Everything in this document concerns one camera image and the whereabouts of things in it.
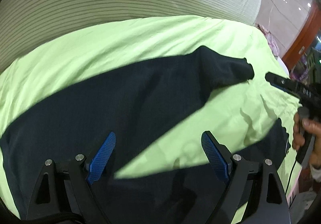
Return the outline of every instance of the device handle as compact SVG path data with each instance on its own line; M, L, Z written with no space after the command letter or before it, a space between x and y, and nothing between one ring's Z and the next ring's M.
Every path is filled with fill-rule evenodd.
M304 118L308 118L308 119L313 119L313 120L317 121L317 118L314 117L310 113L309 109L304 106L298 108L298 114L300 117L300 123L299 123L300 133L303 135L305 142L304 142L304 145L302 147L300 147L295 159L299 164L301 164L302 168L306 168L309 163L309 158L310 158L311 153L314 148L315 135L304 131L304 129L302 127L302 120Z

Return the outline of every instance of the silver screw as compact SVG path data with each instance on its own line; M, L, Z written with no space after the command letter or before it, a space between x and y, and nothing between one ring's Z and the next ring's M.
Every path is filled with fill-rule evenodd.
M240 161L241 158L242 158L242 157L241 157L240 155L238 155L238 154L234 154L234 155L233 155L233 159L236 160L236 161Z
M52 160L51 159L48 159L45 161L45 165L46 166L49 166L50 164L52 164Z
M271 161L270 159L265 159L265 163L266 163L267 165L272 165L272 161Z
M76 161L81 161L83 158L85 158L84 157L84 155L82 155L82 154L78 154L78 155L76 155Z

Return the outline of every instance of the white sleeve cuff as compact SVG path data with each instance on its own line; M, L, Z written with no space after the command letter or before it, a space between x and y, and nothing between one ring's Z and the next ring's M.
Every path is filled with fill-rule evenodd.
M316 182L321 182L321 169L317 170L310 164L310 170L312 178L314 178Z

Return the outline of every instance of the light green sheet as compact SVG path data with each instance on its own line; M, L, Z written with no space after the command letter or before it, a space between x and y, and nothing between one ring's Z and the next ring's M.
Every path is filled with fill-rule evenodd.
M246 57L253 66L254 79L215 90L202 109L120 169L117 177L171 170L177 158L180 167L208 163L200 141L205 130L210 130L233 152L263 138L280 117L291 143L298 100L265 81L268 71L286 76L265 37L252 26L199 16L139 18L106 23L66 34L39 46L15 60L0 75L0 132L2 134L32 105L68 85L133 62L185 55L201 45L222 55ZM242 114L252 119L251 124ZM283 186L287 184L294 158L295 152L290 149L278 169ZM0 154L0 196L18 215L2 162ZM241 209L235 221L240 220L242 214Z

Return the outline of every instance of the blue textured pad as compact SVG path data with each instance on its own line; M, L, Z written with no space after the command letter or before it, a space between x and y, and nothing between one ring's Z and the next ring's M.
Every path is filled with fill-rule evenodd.
M89 174L87 176L87 182L90 185L92 185L94 181L100 179L107 161L115 148L115 145L116 135L113 132L110 132L102 146L99 148L95 157L90 162Z
M225 184L228 184L230 178L228 174L228 165L222 155L220 154L217 147L211 141L211 138L206 134L202 134L201 143L203 150L212 166L216 177L223 181Z

